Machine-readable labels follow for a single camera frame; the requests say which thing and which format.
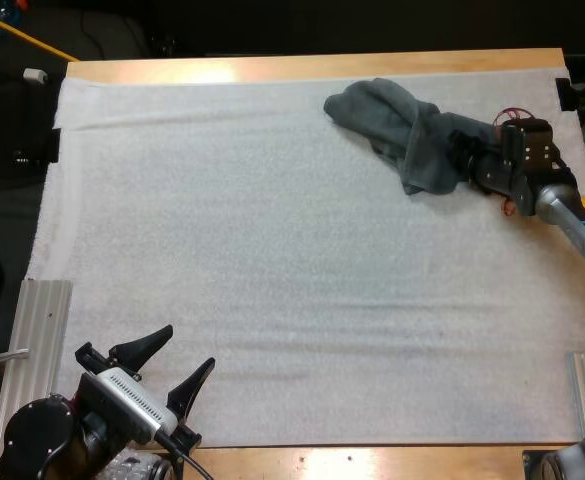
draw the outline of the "wooden table edge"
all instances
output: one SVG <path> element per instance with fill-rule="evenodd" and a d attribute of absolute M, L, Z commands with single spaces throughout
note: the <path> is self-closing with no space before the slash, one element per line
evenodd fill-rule
<path fill-rule="evenodd" d="M 533 48 L 73 62 L 67 76 L 114 84 L 209 84 L 561 67 L 561 49 Z"/>
<path fill-rule="evenodd" d="M 561 49 L 536 48 L 74 62 L 68 64 L 67 76 L 128 85 L 212 84 L 564 67 Z M 218 480 L 522 480 L 523 450 L 563 446 L 230 447 L 202 448 L 193 456 Z M 186 477 L 195 478 L 194 472 L 188 473 Z"/>

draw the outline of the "white foam sheet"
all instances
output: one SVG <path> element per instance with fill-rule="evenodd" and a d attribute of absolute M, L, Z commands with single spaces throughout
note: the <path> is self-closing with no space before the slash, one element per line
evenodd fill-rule
<path fill-rule="evenodd" d="M 392 77 L 491 121 L 549 120 L 585 194 L 564 70 Z M 537 219 L 466 187 L 407 197 L 324 99 L 349 80 L 104 86 L 66 79 L 29 276 L 74 282 L 74 350 L 165 324 L 157 396 L 209 356 L 207 446 L 577 440 L 585 261 Z"/>

